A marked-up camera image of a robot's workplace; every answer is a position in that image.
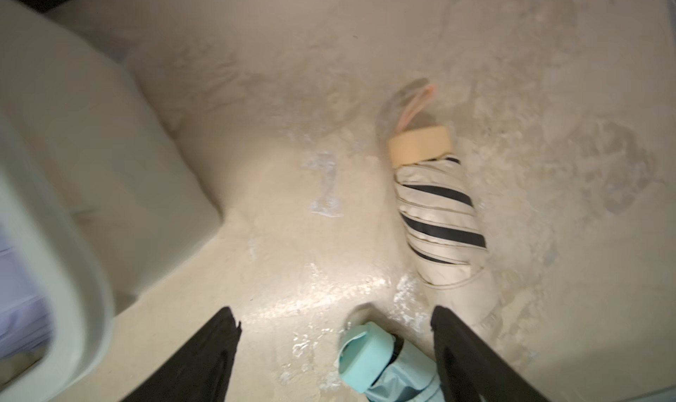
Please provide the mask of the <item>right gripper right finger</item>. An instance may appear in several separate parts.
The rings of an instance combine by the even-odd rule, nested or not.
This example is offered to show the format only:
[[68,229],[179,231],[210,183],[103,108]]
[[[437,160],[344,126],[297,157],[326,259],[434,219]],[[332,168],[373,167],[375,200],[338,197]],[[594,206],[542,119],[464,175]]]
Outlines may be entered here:
[[431,329],[446,401],[547,402],[452,310],[437,306]]

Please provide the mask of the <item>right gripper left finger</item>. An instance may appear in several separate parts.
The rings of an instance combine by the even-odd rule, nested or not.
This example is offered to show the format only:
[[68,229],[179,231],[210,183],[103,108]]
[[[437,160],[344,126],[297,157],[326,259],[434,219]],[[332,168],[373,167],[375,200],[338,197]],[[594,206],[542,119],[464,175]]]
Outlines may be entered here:
[[232,310],[219,310],[172,357],[124,399],[224,401],[242,334]]

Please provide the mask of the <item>teal umbrella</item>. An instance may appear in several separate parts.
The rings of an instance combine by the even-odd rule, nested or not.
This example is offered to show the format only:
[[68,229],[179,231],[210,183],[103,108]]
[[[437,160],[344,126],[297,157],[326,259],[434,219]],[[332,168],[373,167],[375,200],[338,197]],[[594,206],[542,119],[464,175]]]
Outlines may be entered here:
[[443,401],[437,365],[420,349],[373,322],[344,335],[341,380],[370,401]]

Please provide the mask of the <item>beige umbrella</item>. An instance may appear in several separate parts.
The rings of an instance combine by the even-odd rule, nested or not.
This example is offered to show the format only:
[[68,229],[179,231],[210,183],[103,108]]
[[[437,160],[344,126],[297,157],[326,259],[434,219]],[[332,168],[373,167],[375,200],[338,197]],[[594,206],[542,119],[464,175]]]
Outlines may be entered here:
[[434,92],[427,84],[413,95],[387,143],[396,205],[429,304],[493,340],[502,326],[500,296],[466,171],[446,127],[410,125]]

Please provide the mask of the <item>purple umbrella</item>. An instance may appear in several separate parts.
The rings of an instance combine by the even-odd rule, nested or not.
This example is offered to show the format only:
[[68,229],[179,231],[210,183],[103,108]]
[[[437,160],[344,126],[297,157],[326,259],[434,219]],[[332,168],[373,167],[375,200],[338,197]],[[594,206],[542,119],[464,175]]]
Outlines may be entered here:
[[44,347],[52,330],[44,295],[14,245],[1,233],[1,358]]

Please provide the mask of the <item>white plastic storage box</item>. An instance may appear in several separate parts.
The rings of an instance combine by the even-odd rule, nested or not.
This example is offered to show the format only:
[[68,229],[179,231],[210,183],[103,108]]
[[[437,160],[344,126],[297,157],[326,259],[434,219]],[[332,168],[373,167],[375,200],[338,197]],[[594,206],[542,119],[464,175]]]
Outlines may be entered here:
[[49,331],[4,401],[49,401],[105,358],[116,321],[190,260],[221,217],[129,72],[82,37],[1,0],[1,240]]

